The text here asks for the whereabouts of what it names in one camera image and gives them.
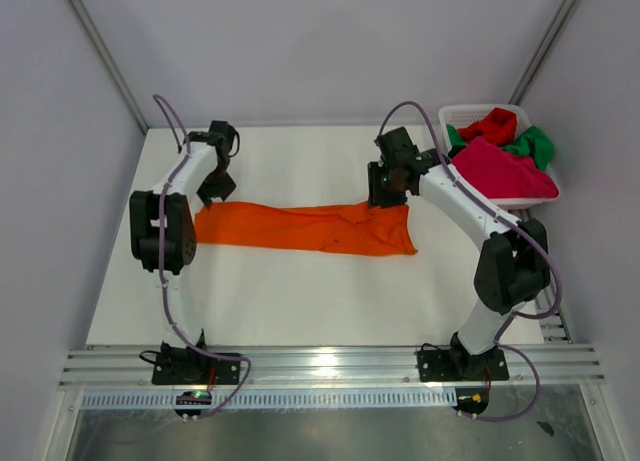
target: orange cloth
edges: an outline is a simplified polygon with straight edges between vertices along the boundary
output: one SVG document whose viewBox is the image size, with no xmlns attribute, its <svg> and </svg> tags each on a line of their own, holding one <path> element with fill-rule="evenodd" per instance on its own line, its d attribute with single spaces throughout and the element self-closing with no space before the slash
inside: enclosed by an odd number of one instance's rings
<svg viewBox="0 0 640 461">
<path fill-rule="evenodd" d="M 306 249 L 327 253 L 415 254 L 409 207 L 369 209 L 367 202 L 313 208 L 271 208 L 253 203 L 213 203 L 196 215 L 199 243 Z"/>
</svg>

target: wire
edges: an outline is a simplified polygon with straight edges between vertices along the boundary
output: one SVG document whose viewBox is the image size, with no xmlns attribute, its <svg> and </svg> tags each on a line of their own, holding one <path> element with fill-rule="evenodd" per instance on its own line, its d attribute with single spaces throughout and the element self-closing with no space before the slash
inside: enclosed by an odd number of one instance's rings
<svg viewBox="0 0 640 461">
<path fill-rule="evenodd" d="M 178 163 L 178 165 L 175 167 L 175 169 L 169 174 L 169 176 L 167 177 L 167 181 L 165 182 L 164 186 L 162 187 L 162 191 L 160 193 L 160 201 L 159 201 L 159 208 L 158 208 L 158 219 L 160 220 L 164 220 L 165 218 L 165 200 L 167 197 L 167 193 L 169 191 L 169 188 L 171 187 L 171 182 L 175 179 L 175 177 L 178 175 L 178 173 L 182 170 L 182 168 L 184 168 L 184 166 L 187 164 L 188 159 L 191 156 L 191 140 L 189 139 L 189 136 L 187 135 L 187 130 L 184 127 L 184 124 L 182 123 L 182 120 L 180 119 L 180 117 L 178 116 L 178 114 L 173 110 L 173 108 L 171 107 L 171 105 L 169 104 L 169 102 L 163 98 L 162 96 L 160 96 L 159 94 L 155 94 L 153 96 L 153 99 L 155 100 L 156 103 L 158 103 L 159 106 L 161 106 L 161 104 L 166 105 L 167 109 L 171 112 L 171 114 L 173 115 L 176 123 L 178 124 L 178 126 L 180 127 L 180 129 L 182 130 L 183 134 L 185 135 L 185 142 L 184 142 L 184 146 L 186 147 L 186 155 L 182 158 L 182 160 L 180 161 L 180 163 Z M 165 110 L 162 110 L 163 113 L 165 113 L 165 116 L 168 119 L 168 116 L 166 114 Z M 174 132 L 175 136 L 177 137 L 177 133 L 175 133 L 176 129 L 173 126 L 172 123 L 170 123 L 171 126 L 171 130 Z M 222 408 L 224 408 L 227 404 L 229 404 L 231 402 L 231 400 L 234 398 L 234 396 L 236 394 L 238 394 L 238 391 L 240 391 L 240 389 L 242 389 L 242 387 L 244 386 L 245 382 L 247 381 L 248 377 L 249 377 L 249 373 L 251 371 L 251 360 L 249 358 L 247 358 L 246 356 L 227 356 L 227 355 L 223 355 L 223 354 L 216 354 L 216 353 L 211 353 L 209 351 L 206 351 L 198 346 L 196 346 L 194 343 L 192 343 L 187 336 L 182 332 L 182 330 L 180 330 L 180 328 L 178 327 L 177 323 L 175 322 L 175 320 L 173 319 L 173 315 L 171 314 L 171 308 L 169 307 L 169 292 L 168 292 L 168 282 L 167 282 L 167 278 L 165 277 L 164 274 L 164 256 L 165 256 L 165 223 L 164 222 L 160 222 L 160 233 L 159 233 L 159 248 L 158 248 L 158 276 L 160 278 L 160 284 L 162 286 L 162 307 L 164 310 L 164 314 L 165 317 L 167 318 L 167 322 L 169 323 L 169 326 L 171 326 L 171 329 L 173 330 L 173 332 L 176 334 L 176 336 L 178 336 L 178 338 L 180 338 L 180 340 L 187 345 L 188 347 L 190 347 L 192 350 L 194 350 L 196 353 L 201 354 L 202 356 L 206 356 L 209 358 L 213 358 L 213 359 L 219 359 L 219 360 L 223 360 L 223 361 L 240 361 L 240 362 L 244 362 L 247 364 L 247 369 L 244 372 L 244 375 L 242 376 L 242 379 L 240 380 L 240 382 L 238 383 L 238 385 L 235 387 L 235 389 L 231 392 L 231 394 L 229 394 L 229 396 L 227 396 L 218 406 L 216 406 L 215 408 L 210 409 L 209 411 L 207 411 L 206 413 L 204 413 L 202 416 L 200 416 L 200 418 L 207 418 L 209 416 L 213 416 L 214 414 L 218 413 Z"/>
<path fill-rule="evenodd" d="M 155 354 L 156 356 L 159 356 L 159 355 L 160 355 L 160 353 L 159 353 L 158 351 L 151 351 L 151 350 L 148 350 L 148 349 L 147 349 L 146 351 L 142 351 L 142 352 L 138 355 L 138 357 L 139 357 L 142 361 L 144 361 L 145 363 L 153 364 L 153 365 L 155 366 L 155 365 L 156 365 L 155 360 L 154 360 L 154 361 L 151 361 L 149 358 L 146 358 L 146 357 L 144 356 L 144 355 L 145 355 L 145 354 L 147 354 L 147 353 Z"/>
<path fill-rule="evenodd" d="M 444 169 L 444 171 L 447 174 L 447 176 L 449 177 L 449 179 L 453 182 L 454 186 L 459 188 L 460 191 L 462 191 L 467 198 L 469 198 L 476 206 L 478 206 L 480 209 L 482 209 L 489 216 L 491 216 L 494 219 L 496 219 L 497 221 L 501 222 L 502 224 L 504 224 L 505 226 L 507 226 L 508 228 L 513 230 L 515 233 L 517 233 L 520 237 L 524 238 L 533 247 L 533 249 L 535 249 L 536 252 L 542 257 L 542 259 L 547 264 L 547 266 L 549 266 L 549 270 L 551 271 L 551 273 L 553 274 L 553 278 L 555 279 L 555 282 L 556 282 L 555 299 L 554 299 L 553 305 L 547 311 L 545 311 L 544 313 L 540 313 L 540 314 L 527 314 L 527 313 L 521 313 L 519 311 L 512 312 L 509 315 L 509 317 L 505 320 L 505 322 L 502 324 L 502 326 L 500 327 L 500 329 L 498 330 L 498 332 L 496 333 L 496 335 L 495 335 L 495 337 L 493 339 L 493 341 L 496 344 L 496 346 L 498 346 L 499 348 L 502 348 L 502 349 L 506 349 L 507 351 L 512 351 L 512 352 L 516 353 L 518 356 L 520 356 L 522 359 L 524 359 L 524 361 L 531 368 L 531 371 L 533 372 L 533 377 L 535 378 L 535 381 L 536 381 L 536 391 L 535 391 L 535 394 L 533 396 L 533 399 L 532 399 L 531 403 L 525 409 L 520 411 L 519 413 L 512 414 L 512 415 L 509 415 L 509 416 L 504 416 L 504 417 L 477 416 L 477 417 L 473 418 L 473 416 L 469 415 L 468 413 L 462 413 L 462 414 L 464 414 L 464 415 L 466 415 L 466 416 L 468 416 L 470 418 L 479 419 L 481 421 L 487 421 L 487 422 L 490 422 L 490 423 L 500 423 L 500 422 L 513 421 L 514 419 L 521 418 L 522 416 L 525 416 L 528 413 L 530 413 L 531 410 L 536 405 L 536 403 L 538 402 L 538 399 L 540 398 L 540 376 L 538 374 L 538 371 L 536 370 L 536 367 L 533 365 L 533 363 L 527 357 L 527 355 L 524 354 L 524 352 L 522 352 L 521 350 L 519 350 L 517 348 L 514 348 L 513 346 L 507 346 L 506 344 L 500 344 L 500 342 L 499 342 L 500 341 L 500 337 L 504 334 L 504 332 L 507 330 L 507 328 L 511 325 L 511 323 L 513 322 L 513 320 L 515 319 L 516 316 L 521 317 L 521 318 L 525 318 L 525 319 L 538 319 L 539 320 L 539 319 L 545 319 L 545 318 L 548 318 L 550 316 L 553 316 L 554 314 L 556 314 L 558 312 L 558 309 L 560 308 L 560 303 L 562 302 L 562 293 L 563 293 L 562 279 L 560 277 L 560 273 L 558 271 L 558 268 L 557 268 L 555 262 L 551 259 L 549 254 L 540 245 L 540 243 L 538 243 L 535 239 L 533 239 L 533 237 L 531 237 L 529 235 L 529 233 L 527 233 L 520 226 L 518 226 L 517 224 L 512 223 L 510 220 L 504 218 L 501 214 L 498 213 L 498 211 L 494 210 L 491 206 L 487 205 L 482 199 L 480 199 L 470 189 L 468 189 L 467 186 L 464 183 L 461 183 L 459 181 L 459 179 L 456 177 L 454 172 L 451 170 L 451 168 L 447 164 L 447 160 L 445 159 L 445 156 L 444 156 L 444 154 L 442 152 L 442 147 L 438 143 L 438 138 L 436 136 L 435 130 L 433 129 L 433 125 L 431 124 L 431 120 L 429 119 L 429 116 L 427 115 L 427 112 L 424 110 L 424 108 L 422 106 L 420 106 L 420 104 L 416 103 L 415 101 L 403 101 L 402 103 L 396 105 L 391 111 L 389 111 L 389 114 L 387 114 L 387 116 L 384 118 L 384 121 L 382 122 L 382 125 L 380 126 L 380 131 L 378 132 L 378 136 L 382 136 L 382 133 L 384 132 L 384 128 L 386 127 L 387 123 L 389 122 L 389 119 L 391 119 L 391 116 L 393 116 L 393 114 L 398 109 L 402 108 L 403 106 L 413 106 L 414 108 L 416 108 L 418 110 L 418 112 L 422 116 L 422 119 L 424 120 L 425 124 L 427 125 L 427 128 L 429 129 L 429 133 L 431 134 L 431 138 L 433 139 L 433 144 L 435 145 L 436 154 L 438 155 L 438 159 L 440 160 L 440 164 L 442 165 L 442 168 Z"/>
<path fill-rule="evenodd" d="M 435 344 L 431 344 L 431 343 L 422 343 L 422 349 L 424 350 L 424 347 L 428 346 L 430 348 L 435 349 L 436 351 L 445 351 L 444 349 L 440 348 L 439 346 L 436 346 Z"/>
<path fill-rule="evenodd" d="M 240 133 L 238 132 L 236 132 L 235 141 L 236 141 L 236 150 L 233 154 L 229 155 L 230 158 L 235 158 L 240 152 Z"/>
<path fill-rule="evenodd" d="M 178 133 L 176 132 L 176 128 L 173 125 L 173 121 L 171 121 L 171 117 L 169 116 L 169 114 L 167 113 L 167 109 L 171 112 L 171 114 L 173 115 L 173 117 L 176 120 L 179 120 L 177 113 L 173 110 L 173 107 L 167 102 L 166 99 L 164 99 L 162 96 L 160 96 L 159 94 L 154 94 L 153 95 L 153 100 L 157 103 L 157 105 L 160 107 L 160 111 L 162 111 L 162 114 L 164 115 L 164 119 L 167 120 L 167 123 L 169 123 L 169 127 L 171 128 L 171 132 L 173 133 L 173 137 L 176 140 L 176 144 L 178 145 L 178 154 L 180 154 L 182 152 L 182 145 L 180 144 L 180 139 L 178 138 Z M 180 123 L 180 129 L 182 130 L 182 136 L 183 136 L 183 144 L 186 142 L 186 140 L 189 138 L 189 136 L 187 135 L 187 130 L 184 128 L 184 126 L 182 125 L 182 123 Z"/>
<path fill-rule="evenodd" d="M 211 394 L 211 390 L 215 388 L 218 382 L 216 378 L 216 368 L 212 367 L 210 372 L 211 372 L 211 376 L 209 377 L 209 384 L 207 384 L 207 393 L 209 394 Z"/>
<path fill-rule="evenodd" d="M 485 370 L 487 371 L 487 378 L 484 380 L 484 385 L 487 388 L 487 394 L 489 394 L 491 392 L 491 369 L 489 364 L 485 366 Z"/>
</svg>

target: glass panel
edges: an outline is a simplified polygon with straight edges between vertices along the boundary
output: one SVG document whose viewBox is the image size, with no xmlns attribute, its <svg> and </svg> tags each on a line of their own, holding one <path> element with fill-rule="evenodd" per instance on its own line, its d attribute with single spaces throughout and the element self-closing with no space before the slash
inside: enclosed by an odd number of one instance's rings
<svg viewBox="0 0 640 461">
<path fill-rule="evenodd" d="M 533 387 L 494 386 L 486 414 L 517 412 L 532 396 Z M 112 442 L 131 439 L 136 442 L 125 446 Z M 83 410 L 67 458 L 176 459 L 590 461 L 602 455 L 574 385 L 543 386 L 532 413 L 503 424 L 461 419 L 451 408 L 222 412 L 188 424 L 173 411 Z"/>
</svg>

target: red cloth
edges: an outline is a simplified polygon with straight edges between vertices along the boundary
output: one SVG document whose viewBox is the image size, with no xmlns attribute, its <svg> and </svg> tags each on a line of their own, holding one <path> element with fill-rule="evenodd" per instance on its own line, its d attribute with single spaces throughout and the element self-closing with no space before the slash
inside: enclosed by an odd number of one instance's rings
<svg viewBox="0 0 640 461">
<path fill-rule="evenodd" d="M 513 143 L 517 124 L 518 119 L 515 113 L 502 108 L 494 108 L 484 119 L 476 121 L 466 128 L 458 129 L 458 132 L 467 143 L 482 136 L 487 142 L 495 146 L 502 146 Z"/>
<path fill-rule="evenodd" d="M 460 151 L 453 165 L 488 198 L 555 198 L 560 194 L 533 158 L 503 151 L 482 137 Z"/>
</svg>

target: pink cloth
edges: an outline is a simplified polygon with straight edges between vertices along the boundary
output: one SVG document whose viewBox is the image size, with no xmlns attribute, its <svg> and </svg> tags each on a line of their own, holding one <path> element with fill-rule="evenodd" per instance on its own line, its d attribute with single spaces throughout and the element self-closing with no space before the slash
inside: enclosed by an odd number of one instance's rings
<svg viewBox="0 0 640 461">
<path fill-rule="evenodd" d="M 478 136 L 453 158 L 453 165 L 488 198 L 555 198 L 553 180 L 529 156 L 518 156 Z"/>
</svg>

